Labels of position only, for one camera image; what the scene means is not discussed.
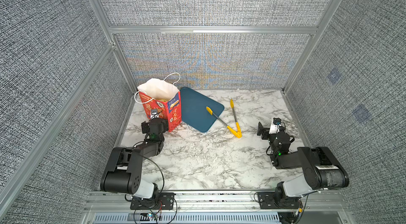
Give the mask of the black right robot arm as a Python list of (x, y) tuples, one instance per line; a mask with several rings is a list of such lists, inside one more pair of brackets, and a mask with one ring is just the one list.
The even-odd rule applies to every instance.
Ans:
[(302, 175), (278, 183), (273, 196), (275, 202), (280, 204), (319, 190), (349, 186), (347, 172), (329, 148), (298, 147), (295, 152), (291, 152), (290, 147), (295, 138), (286, 132), (280, 118), (275, 118), (269, 128), (258, 123), (257, 135), (268, 141), (266, 154), (276, 169), (302, 169)]

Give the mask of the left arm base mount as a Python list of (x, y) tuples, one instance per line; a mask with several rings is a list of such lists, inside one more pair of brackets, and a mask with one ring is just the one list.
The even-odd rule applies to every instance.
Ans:
[(175, 193), (163, 192), (151, 199), (133, 197), (130, 205), (131, 210), (172, 210), (175, 202)]

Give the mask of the teal plastic tray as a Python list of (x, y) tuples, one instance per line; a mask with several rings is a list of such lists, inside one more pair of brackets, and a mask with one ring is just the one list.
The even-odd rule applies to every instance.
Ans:
[(216, 121), (206, 107), (209, 107), (217, 116), (220, 116), (225, 109), (221, 103), (188, 87), (180, 89), (180, 96), (182, 121), (201, 133), (208, 132)]

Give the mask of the red paper gift bag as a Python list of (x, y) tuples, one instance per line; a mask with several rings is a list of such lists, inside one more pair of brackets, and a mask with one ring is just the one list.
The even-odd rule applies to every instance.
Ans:
[(150, 119), (152, 109), (157, 109), (159, 117), (168, 120), (169, 132), (172, 132), (182, 122), (181, 96), (176, 84), (180, 74), (174, 72), (164, 79), (151, 78), (137, 87), (134, 100), (142, 104)]

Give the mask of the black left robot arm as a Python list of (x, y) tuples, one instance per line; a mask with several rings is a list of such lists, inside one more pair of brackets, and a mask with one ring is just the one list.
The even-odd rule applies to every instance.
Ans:
[(144, 141), (133, 147), (116, 147), (103, 172), (100, 190), (130, 194), (138, 199), (155, 200), (158, 185), (142, 179), (143, 161), (159, 155), (165, 145), (164, 133), (169, 130), (166, 119), (153, 118), (141, 124)]

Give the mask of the yellow metal tongs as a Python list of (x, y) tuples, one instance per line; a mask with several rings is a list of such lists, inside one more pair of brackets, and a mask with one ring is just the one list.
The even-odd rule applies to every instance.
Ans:
[(207, 111), (212, 117), (214, 117), (216, 120), (220, 121), (220, 122), (228, 129), (228, 131), (229, 131), (234, 137), (236, 137), (236, 138), (242, 138), (242, 130), (241, 130), (240, 124), (239, 124), (238, 119), (237, 119), (237, 116), (236, 116), (235, 104), (234, 104), (234, 100), (233, 100), (233, 99), (231, 99), (231, 100), (229, 101), (229, 105), (230, 105), (230, 108), (231, 108), (231, 111), (232, 111), (232, 115), (233, 115), (233, 118), (234, 118), (234, 124), (235, 124), (234, 127), (230, 124), (230, 121), (226, 121), (226, 120), (220, 118), (218, 115), (216, 115), (216, 114), (214, 113), (214, 111), (213, 111), (210, 107), (206, 106), (206, 111)]

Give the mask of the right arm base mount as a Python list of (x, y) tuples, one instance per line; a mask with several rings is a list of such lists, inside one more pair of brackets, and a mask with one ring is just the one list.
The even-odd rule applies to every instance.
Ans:
[(260, 205), (262, 210), (297, 210), (302, 206), (299, 198), (283, 197), (278, 193), (275, 195), (274, 192), (256, 192), (254, 194), (254, 199)]

